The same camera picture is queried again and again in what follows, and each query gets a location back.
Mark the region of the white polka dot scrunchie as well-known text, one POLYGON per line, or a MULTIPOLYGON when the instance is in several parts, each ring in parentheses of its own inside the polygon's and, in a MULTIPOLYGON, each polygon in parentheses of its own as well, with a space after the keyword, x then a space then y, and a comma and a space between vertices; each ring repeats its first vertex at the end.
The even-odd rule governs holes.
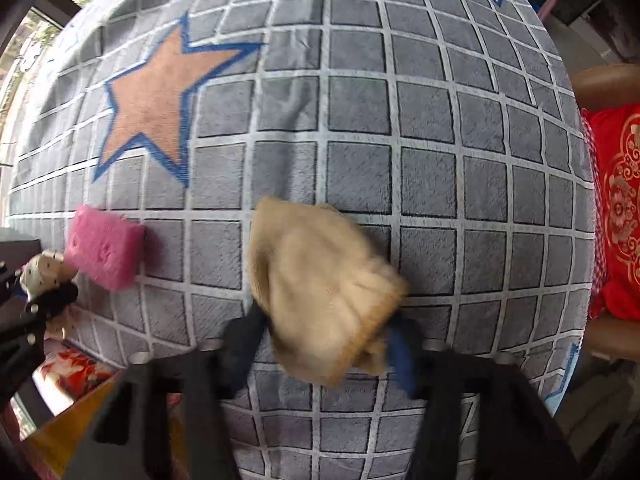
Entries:
MULTIPOLYGON (((20 286, 27 299, 32 301, 49 290, 73 281, 77 273, 78 269, 65 260, 62 252, 47 249, 33 256, 23 266, 20 286)), ((74 329, 74 322, 61 314, 47 324, 46 334, 52 339, 62 341, 70 336, 74 329)))

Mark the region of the beige knitted sock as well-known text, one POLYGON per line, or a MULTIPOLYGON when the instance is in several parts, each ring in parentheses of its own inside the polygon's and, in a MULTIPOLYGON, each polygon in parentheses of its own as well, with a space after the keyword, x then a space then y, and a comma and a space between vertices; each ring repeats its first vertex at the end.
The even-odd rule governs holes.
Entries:
POLYGON ((353 368, 385 372, 383 330, 408 284, 347 216, 263 198, 250 222, 247 271, 289 375, 334 387, 353 368))

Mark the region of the red yellow cardboard box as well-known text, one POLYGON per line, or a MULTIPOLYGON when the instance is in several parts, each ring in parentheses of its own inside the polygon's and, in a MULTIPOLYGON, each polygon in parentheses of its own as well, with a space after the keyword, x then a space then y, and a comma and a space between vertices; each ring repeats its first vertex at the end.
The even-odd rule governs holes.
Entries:
POLYGON ((54 339, 44 342, 44 355, 32 379, 53 418, 27 437, 22 448, 39 478, 61 479, 119 370, 54 339))

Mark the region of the pink sponge block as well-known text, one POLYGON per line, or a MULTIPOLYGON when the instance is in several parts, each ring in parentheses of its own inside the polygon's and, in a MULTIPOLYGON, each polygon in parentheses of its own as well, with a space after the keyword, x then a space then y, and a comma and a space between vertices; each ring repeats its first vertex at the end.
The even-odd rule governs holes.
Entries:
POLYGON ((64 258, 91 281, 119 292, 134 286, 144 233, 139 223, 82 205, 70 224, 64 258))

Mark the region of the brown wooden chair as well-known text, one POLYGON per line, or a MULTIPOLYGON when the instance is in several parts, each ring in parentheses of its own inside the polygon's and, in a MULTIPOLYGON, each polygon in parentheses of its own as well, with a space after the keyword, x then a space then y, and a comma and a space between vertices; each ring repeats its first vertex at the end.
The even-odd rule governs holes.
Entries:
MULTIPOLYGON (((597 66, 570 78, 579 111, 598 112, 629 104, 639 106, 639 67, 632 64, 597 66)), ((639 320, 630 322, 604 312, 589 318, 585 346, 609 359, 639 359, 639 320)))

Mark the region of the red white checked cloth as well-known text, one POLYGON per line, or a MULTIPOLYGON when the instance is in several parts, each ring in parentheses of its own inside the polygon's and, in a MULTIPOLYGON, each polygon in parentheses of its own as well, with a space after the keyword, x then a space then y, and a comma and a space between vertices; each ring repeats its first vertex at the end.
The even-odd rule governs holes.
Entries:
POLYGON ((602 191, 600 182, 600 172, 598 165, 598 156, 596 142, 594 142, 594 133, 588 122, 585 110, 580 111, 580 122, 582 123, 582 132, 584 133, 587 150, 590 158, 590 167, 593 178, 593 203, 594 203, 594 263, 592 270, 592 286, 589 305, 589 317, 597 318, 605 310, 603 300, 600 298, 608 270, 606 270, 605 258, 605 238, 603 226, 602 211, 602 191))

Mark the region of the grey checked star tablecloth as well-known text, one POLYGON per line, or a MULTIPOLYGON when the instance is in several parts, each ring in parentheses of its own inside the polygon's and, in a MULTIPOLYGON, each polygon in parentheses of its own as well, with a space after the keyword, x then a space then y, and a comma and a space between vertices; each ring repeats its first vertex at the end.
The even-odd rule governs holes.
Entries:
POLYGON ((593 189, 564 65, 524 0, 94 0, 56 43, 9 182, 10 226, 61 246, 82 204, 158 244, 129 292, 92 283, 73 342, 110 363, 213 336, 248 298, 273 195, 351 214, 409 281, 429 341, 511 352, 558 404, 590 289, 593 189), (106 169, 107 81, 187 18, 260 51, 188 95, 190 183, 139 145, 106 169))

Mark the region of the red embroidered cushion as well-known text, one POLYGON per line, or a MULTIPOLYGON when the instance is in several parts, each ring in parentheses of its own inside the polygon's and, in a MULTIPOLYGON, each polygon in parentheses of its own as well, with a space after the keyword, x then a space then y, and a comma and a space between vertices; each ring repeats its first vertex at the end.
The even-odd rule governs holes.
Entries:
POLYGON ((590 315, 639 319, 639 107, 582 113, 597 181, 597 273, 590 315))

